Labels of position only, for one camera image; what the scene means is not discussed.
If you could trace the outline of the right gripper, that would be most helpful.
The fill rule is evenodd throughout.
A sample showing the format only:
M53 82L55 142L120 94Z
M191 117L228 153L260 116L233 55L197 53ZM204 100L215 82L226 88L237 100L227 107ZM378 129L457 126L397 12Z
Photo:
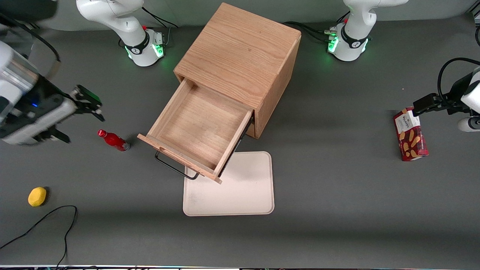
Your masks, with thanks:
M77 84L71 92L73 99L49 99L39 104L28 103L26 112L19 117L10 115L1 126L1 140L10 145L34 145L46 140L69 144L70 137L56 129L56 124L75 114L91 114L101 122L101 99Z

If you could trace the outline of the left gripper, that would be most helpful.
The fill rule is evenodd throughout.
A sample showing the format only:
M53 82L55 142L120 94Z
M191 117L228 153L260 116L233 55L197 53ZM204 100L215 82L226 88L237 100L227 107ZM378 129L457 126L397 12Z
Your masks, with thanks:
M412 110L413 116L418 117L423 111L431 111L439 107L439 111L446 110L448 114L473 114L473 110L461 101L461 97L466 93L472 78L473 74L469 73L461 79L458 79L451 86L450 92L446 94L440 93L442 99L438 94L428 94L425 97L416 100L414 102L414 109Z

